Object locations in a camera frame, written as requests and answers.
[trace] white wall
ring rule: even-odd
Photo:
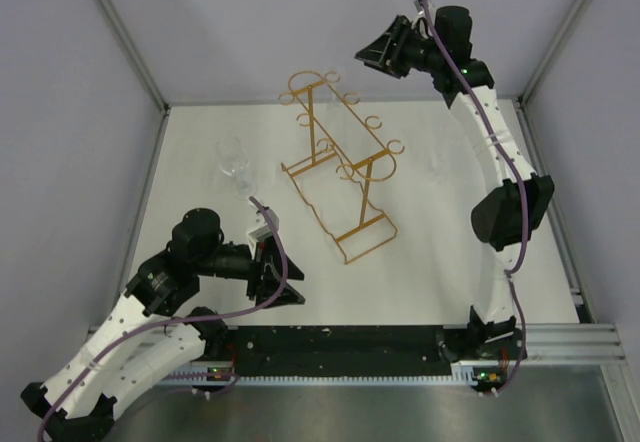
[[[104,317],[160,119],[92,0],[0,0],[0,440]]]
[[[640,0],[593,0],[530,107],[597,313],[640,381]]]
[[[367,97],[438,97],[422,74],[397,81],[353,59],[413,0],[113,0],[164,96],[273,101],[303,69],[340,68]],[[475,56],[518,95],[571,0],[435,0],[468,7]]]

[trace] white table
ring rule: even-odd
[[[502,101],[500,107],[521,141],[513,104]],[[229,180],[218,170],[214,150],[216,140],[234,135],[256,170],[256,196],[280,217],[284,247],[306,274],[305,281],[291,284],[307,300],[304,306],[263,310],[235,319],[234,324],[466,323],[481,253],[469,217],[486,195],[472,148],[442,102],[363,102],[355,110],[363,117],[379,115],[384,121],[379,137],[400,139],[406,146],[398,156],[396,175],[372,184],[371,192],[372,201],[398,226],[395,240],[344,265],[333,241],[280,170],[281,162],[290,165],[309,155],[308,131],[295,120],[300,106],[176,107],[168,121],[131,276],[141,262],[164,248],[172,227],[195,207],[214,209],[222,219],[226,240],[245,243],[244,232],[254,210],[234,198]],[[349,204],[352,210],[350,197],[356,195],[357,213],[359,198],[349,187],[353,184],[336,184],[344,184],[345,192],[338,190],[340,195],[333,202]],[[516,282],[529,323],[578,322],[546,219],[533,234]],[[219,313],[251,307],[245,290],[243,282],[203,277],[200,293],[179,314],[197,305]]]

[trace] robotic arm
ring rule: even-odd
[[[270,218],[277,217],[268,210]],[[220,218],[212,210],[194,209],[172,231],[166,248],[143,262],[127,284],[113,311],[94,336],[56,375],[44,383],[29,384],[22,399],[43,418],[78,375],[90,373],[64,400],[46,430],[54,442],[99,441],[144,392],[176,368],[207,354],[216,356],[225,345],[226,324],[221,321],[178,324],[163,341],[131,359],[148,332],[111,350],[99,364],[93,360],[114,340],[152,322],[172,317],[198,293],[199,276],[247,281],[247,296],[256,305],[273,295],[280,284],[282,262],[273,236],[262,221],[247,233],[249,245],[223,244]],[[288,278],[304,274],[288,262]],[[290,285],[269,307],[304,304]],[[190,316],[215,315],[198,307]]]
[[[499,143],[517,171],[522,174],[528,202],[529,233],[538,228],[554,191],[550,176],[538,176],[522,156],[497,104],[494,81],[484,64],[471,58],[472,21],[463,7],[449,6],[437,10],[435,28],[460,69],[465,80],[491,122],[493,133],[484,124],[472,98],[447,64],[442,52],[427,30],[397,16],[391,26],[372,44],[360,50],[356,59],[367,67],[396,78],[411,69],[427,72],[435,89],[443,96],[453,116],[462,124],[476,151],[484,173],[488,195],[471,212],[471,226],[484,247],[481,282],[471,307],[469,333],[478,347],[515,331],[515,316],[504,270],[513,265],[522,241],[522,207],[520,192],[512,171],[501,157]]]

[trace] gray floor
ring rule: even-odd
[[[462,387],[239,387],[210,402],[164,390],[107,441],[622,441],[597,368],[525,368],[497,400]]]

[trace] transparent glass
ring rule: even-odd
[[[240,141],[236,137],[218,141],[216,155],[220,170],[233,179],[233,195],[238,199],[254,195],[256,184],[251,173],[251,163]]]

